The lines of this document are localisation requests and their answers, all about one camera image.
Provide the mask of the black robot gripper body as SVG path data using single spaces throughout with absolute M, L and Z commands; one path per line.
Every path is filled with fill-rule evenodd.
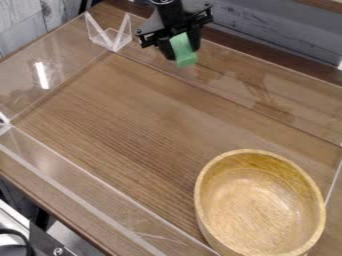
M 138 25 L 134 35 L 142 48 L 157 46 L 157 39 L 169 39 L 192 26 L 202 26 L 213 21 L 213 0 L 149 0 L 153 12 Z

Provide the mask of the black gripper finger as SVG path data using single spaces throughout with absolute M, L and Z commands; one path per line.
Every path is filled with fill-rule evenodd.
M 201 40 L 201 28 L 198 26 L 192 26 L 188 31 L 188 40 L 193 51 L 200 49 L 200 40 Z
M 174 60 L 174 53 L 172 50 L 168 37 L 162 37 L 157 39 L 157 48 L 168 60 Z

